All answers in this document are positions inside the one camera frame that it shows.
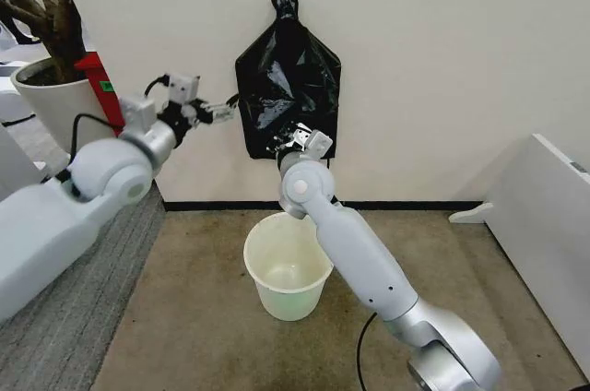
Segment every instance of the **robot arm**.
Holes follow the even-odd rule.
[[[318,162],[331,145],[299,124],[279,147],[280,205],[296,218],[310,216],[319,244],[359,300],[396,338],[418,348],[408,366],[422,389],[491,390],[500,365],[484,342],[456,314],[423,301],[362,216],[334,201],[334,177]]]
[[[148,192],[190,128],[231,118],[233,106],[196,97],[198,78],[170,76],[169,83],[162,113],[148,99],[121,100],[125,127],[119,138],[82,147],[66,180],[27,186],[0,202],[0,322],[86,252],[122,207]]]

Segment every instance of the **floor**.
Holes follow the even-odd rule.
[[[242,246],[268,214],[167,214],[93,391],[360,388],[355,345],[370,313],[336,272],[300,322],[262,308]],[[585,383],[487,228],[451,225],[445,212],[362,214],[420,295],[460,314],[489,344],[503,368],[498,389]],[[376,321],[363,344],[367,389],[415,389],[408,354]]]
[[[104,226],[59,278],[0,324],[0,390],[90,388],[163,220],[153,187]]]

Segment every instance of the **trash bin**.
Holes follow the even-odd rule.
[[[287,213],[273,214],[252,228],[243,260],[265,309],[285,321],[313,311],[334,268],[316,240],[312,220]]]

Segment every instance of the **black garbage bag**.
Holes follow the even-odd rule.
[[[302,122],[332,137],[336,151],[340,60],[300,22],[298,0],[271,0],[273,24],[236,60],[240,114],[253,159],[287,124]]]

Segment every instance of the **plant pot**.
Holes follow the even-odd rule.
[[[63,85],[33,86],[21,83],[52,65],[51,58],[25,65],[10,77],[12,84],[32,107],[57,145],[70,152],[72,124],[79,113],[93,114],[105,121],[106,116],[87,79]],[[114,137],[111,128],[91,119],[80,120],[78,148],[105,137]]]

